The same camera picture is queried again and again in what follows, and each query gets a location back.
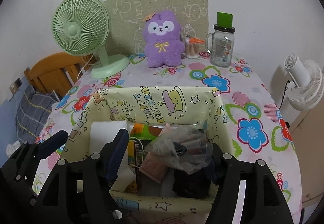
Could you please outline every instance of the fan base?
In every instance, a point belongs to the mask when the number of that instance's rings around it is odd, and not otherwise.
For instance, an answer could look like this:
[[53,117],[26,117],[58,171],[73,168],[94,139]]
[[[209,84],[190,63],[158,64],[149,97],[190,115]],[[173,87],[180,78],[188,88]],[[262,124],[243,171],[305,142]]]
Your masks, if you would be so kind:
[[102,65],[101,62],[92,67],[91,77],[94,79],[104,79],[125,69],[130,60],[125,55],[109,56],[109,64]]

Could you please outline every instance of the fan center cap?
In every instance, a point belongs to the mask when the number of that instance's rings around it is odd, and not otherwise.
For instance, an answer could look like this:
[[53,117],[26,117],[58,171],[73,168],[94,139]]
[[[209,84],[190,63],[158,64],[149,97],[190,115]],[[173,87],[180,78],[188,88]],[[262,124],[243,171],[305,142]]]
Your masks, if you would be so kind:
[[71,25],[67,28],[67,32],[71,37],[74,37],[78,33],[78,27],[76,25]]

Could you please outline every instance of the green fan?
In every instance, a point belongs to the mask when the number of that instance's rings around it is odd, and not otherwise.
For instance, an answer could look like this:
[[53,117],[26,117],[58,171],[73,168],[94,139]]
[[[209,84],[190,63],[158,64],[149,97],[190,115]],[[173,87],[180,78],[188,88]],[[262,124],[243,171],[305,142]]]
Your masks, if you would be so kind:
[[103,79],[125,69],[130,62],[125,55],[107,55],[109,25],[103,1],[64,0],[54,14],[52,29],[56,43],[68,54],[86,56],[98,52],[100,62],[93,66],[91,76]]

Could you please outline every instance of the purple plush toy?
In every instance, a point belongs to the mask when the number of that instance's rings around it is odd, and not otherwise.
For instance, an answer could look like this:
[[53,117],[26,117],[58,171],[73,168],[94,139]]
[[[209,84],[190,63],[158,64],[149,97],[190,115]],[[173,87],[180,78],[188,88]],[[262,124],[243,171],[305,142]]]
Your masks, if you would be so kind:
[[154,14],[146,22],[143,37],[149,67],[160,67],[163,64],[175,67],[181,64],[181,53],[185,51],[185,46],[180,41],[180,30],[179,22],[169,10]]

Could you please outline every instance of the white wall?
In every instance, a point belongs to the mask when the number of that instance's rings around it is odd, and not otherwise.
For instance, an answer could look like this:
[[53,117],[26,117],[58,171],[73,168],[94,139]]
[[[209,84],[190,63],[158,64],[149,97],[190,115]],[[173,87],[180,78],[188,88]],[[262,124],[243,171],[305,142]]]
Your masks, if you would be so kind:
[[[0,94],[27,66],[60,51],[51,17],[62,0],[4,0],[0,6]],[[216,12],[234,14],[235,52],[254,67],[277,104],[287,80],[282,63],[292,52],[323,67],[324,9],[318,0],[208,0],[209,29]],[[283,107],[292,122],[298,113]]]

